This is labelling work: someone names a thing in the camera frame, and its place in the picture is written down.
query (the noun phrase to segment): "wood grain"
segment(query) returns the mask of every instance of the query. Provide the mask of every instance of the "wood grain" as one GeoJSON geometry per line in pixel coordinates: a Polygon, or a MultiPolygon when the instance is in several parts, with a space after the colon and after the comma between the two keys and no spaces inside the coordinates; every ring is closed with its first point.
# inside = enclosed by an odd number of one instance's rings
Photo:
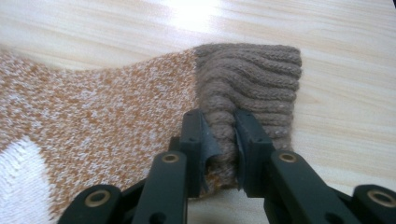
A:
{"type": "MultiPolygon", "coordinates": [[[[396,10],[357,1],[11,1],[0,45],[51,66],[122,66],[204,43],[298,47],[293,145],[332,187],[396,190],[396,10]]],[[[224,191],[190,223],[267,223],[262,200],[224,191]]]]}

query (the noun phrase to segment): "black plastic bracket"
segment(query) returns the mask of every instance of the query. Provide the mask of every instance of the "black plastic bracket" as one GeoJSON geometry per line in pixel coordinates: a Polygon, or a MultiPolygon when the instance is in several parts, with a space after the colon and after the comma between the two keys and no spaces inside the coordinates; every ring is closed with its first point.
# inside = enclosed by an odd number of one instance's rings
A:
{"type": "Polygon", "coordinates": [[[297,153],[274,152],[269,171],[293,223],[360,223],[297,153]]]}
{"type": "Polygon", "coordinates": [[[357,186],[350,209],[364,224],[396,223],[396,193],[377,185],[357,186]]]}
{"type": "Polygon", "coordinates": [[[155,157],[133,224],[186,223],[186,168],[187,158],[181,152],[163,152],[155,157]]]}
{"type": "Polygon", "coordinates": [[[67,207],[59,224],[119,223],[122,211],[119,207],[120,189],[111,185],[96,185],[82,191],[67,207]]]}
{"type": "Polygon", "coordinates": [[[275,148],[252,113],[236,110],[234,117],[239,148],[239,188],[244,189],[249,198],[262,198],[268,179],[265,166],[275,148]]]}
{"type": "Polygon", "coordinates": [[[207,190],[205,183],[207,159],[221,154],[200,109],[193,109],[184,114],[179,141],[179,150],[188,160],[188,197],[197,198],[201,194],[202,187],[207,190]]]}

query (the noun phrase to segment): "orange speckled sock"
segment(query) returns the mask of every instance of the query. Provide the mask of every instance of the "orange speckled sock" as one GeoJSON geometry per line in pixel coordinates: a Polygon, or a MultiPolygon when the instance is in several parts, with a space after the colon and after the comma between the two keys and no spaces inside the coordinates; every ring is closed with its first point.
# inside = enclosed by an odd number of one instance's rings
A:
{"type": "Polygon", "coordinates": [[[49,69],[0,51],[2,217],[53,223],[87,187],[128,188],[146,177],[153,157],[179,135],[183,114],[196,107],[223,151],[210,160],[209,188],[235,186],[233,111],[252,111],[276,148],[291,149],[300,66],[295,48],[248,44],[87,71],[49,69]]]}

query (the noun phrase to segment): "sock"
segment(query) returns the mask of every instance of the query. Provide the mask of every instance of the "sock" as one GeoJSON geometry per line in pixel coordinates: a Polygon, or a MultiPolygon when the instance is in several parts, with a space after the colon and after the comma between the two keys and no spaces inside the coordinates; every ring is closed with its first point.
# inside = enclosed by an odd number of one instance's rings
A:
{"type": "Polygon", "coordinates": [[[223,151],[209,162],[210,192],[234,187],[233,111],[252,111],[276,148],[291,149],[300,66],[295,48],[249,44],[203,45],[85,71],[0,51],[3,217],[52,223],[85,188],[127,189],[146,177],[153,157],[180,134],[183,114],[196,107],[223,151]]]}

